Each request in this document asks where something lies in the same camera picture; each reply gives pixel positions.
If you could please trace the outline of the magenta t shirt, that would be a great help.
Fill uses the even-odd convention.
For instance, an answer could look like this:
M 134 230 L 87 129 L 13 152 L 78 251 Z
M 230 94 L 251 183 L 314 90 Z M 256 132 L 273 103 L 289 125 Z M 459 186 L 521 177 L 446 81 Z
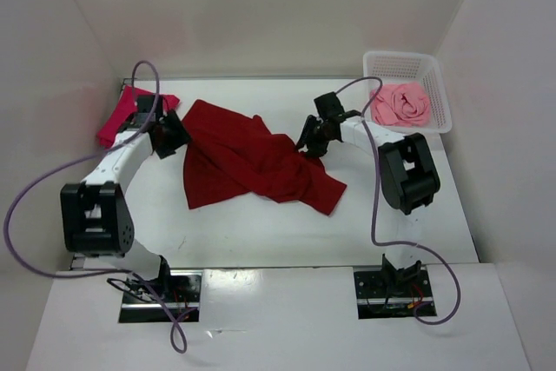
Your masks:
M 135 93 L 139 96 L 153 96 L 154 93 L 144 90 L 135 89 Z M 165 111 L 175 110 L 180 104 L 180 99 L 174 95 L 162 94 L 162 105 Z M 122 91 L 120 99 L 112 111 L 108 121 L 100 128 L 96 134 L 96 139 L 100 146 L 109 149 L 113 146 L 116 134 L 121 125 L 126 122 L 129 117 L 136 111 L 137 107 L 132 95 L 131 86 L 126 85 Z

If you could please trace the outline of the dark red t shirt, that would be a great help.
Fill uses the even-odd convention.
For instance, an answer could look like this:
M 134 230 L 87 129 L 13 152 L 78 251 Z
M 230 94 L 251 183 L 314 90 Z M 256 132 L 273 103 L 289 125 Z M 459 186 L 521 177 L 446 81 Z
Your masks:
M 253 193 L 331 215 L 347 189 L 327 174 L 320 159 L 298 151 L 288 136 L 271 133 L 258 115 L 198 99 L 182 124 L 192 136 L 183 164 L 190 209 Z

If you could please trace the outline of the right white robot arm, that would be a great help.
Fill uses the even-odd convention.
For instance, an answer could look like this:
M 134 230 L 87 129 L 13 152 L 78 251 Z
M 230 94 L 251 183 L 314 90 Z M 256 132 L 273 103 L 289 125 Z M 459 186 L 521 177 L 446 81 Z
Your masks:
M 400 255 L 382 256 L 381 286 L 390 295 L 401 295 L 420 278 L 421 261 L 410 256 L 418 248 L 417 209 L 430 205 L 440 190 L 440 178 L 426 138 L 419 133 L 404 136 L 364 118 L 358 110 L 346 110 L 334 92 L 315 98 L 317 114 L 307 117 L 297 149 L 310 157 L 322 157 L 333 141 L 363 150 L 374 159 L 375 192 L 371 215 L 371 242 L 379 248 L 400 248 Z M 379 197 L 397 217 L 400 231 L 388 242 L 377 240 Z

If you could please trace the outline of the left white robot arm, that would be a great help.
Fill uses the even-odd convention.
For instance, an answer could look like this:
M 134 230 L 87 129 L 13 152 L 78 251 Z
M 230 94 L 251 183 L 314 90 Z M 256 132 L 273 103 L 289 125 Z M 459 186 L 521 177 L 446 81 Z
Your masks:
M 174 288 L 169 263 L 135 238 L 125 194 L 151 155 L 165 159 L 190 141 L 162 97 L 139 95 L 136 110 L 118 126 L 103 159 L 79 183 L 67 183 L 60 192 L 66 249 L 138 274 L 143 292 L 154 301 L 169 298 Z

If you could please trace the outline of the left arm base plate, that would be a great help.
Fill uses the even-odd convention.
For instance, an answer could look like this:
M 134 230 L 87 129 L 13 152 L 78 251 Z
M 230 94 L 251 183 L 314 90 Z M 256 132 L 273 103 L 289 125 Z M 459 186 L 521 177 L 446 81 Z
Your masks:
M 171 315 L 179 322 L 198 322 L 202 292 L 201 270 L 171 271 L 169 290 L 151 283 Z M 160 303 L 137 279 L 108 278 L 107 283 L 122 293 L 120 323 L 170 322 Z

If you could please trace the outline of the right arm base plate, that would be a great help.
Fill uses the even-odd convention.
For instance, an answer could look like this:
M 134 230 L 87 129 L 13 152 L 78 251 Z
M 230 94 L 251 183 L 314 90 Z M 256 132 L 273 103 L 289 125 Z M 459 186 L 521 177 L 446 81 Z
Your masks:
M 426 268 L 409 284 L 388 290 L 379 267 L 356 268 L 353 272 L 358 317 L 366 319 L 397 319 L 414 316 L 435 318 L 433 291 Z

